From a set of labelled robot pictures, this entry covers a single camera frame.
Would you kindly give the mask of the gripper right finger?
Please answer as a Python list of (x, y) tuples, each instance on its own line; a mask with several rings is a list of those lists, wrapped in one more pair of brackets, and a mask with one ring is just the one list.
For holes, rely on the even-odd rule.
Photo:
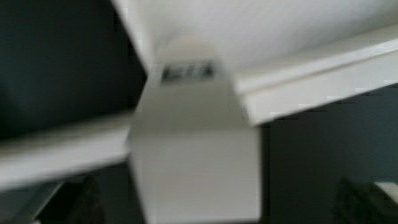
[(398, 183), (341, 179), (332, 224), (398, 224)]

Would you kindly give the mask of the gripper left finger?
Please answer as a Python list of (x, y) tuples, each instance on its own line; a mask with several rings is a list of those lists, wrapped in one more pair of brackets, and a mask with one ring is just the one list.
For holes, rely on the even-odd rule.
[(0, 192), (0, 224), (41, 224), (38, 215), (64, 183), (46, 183)]

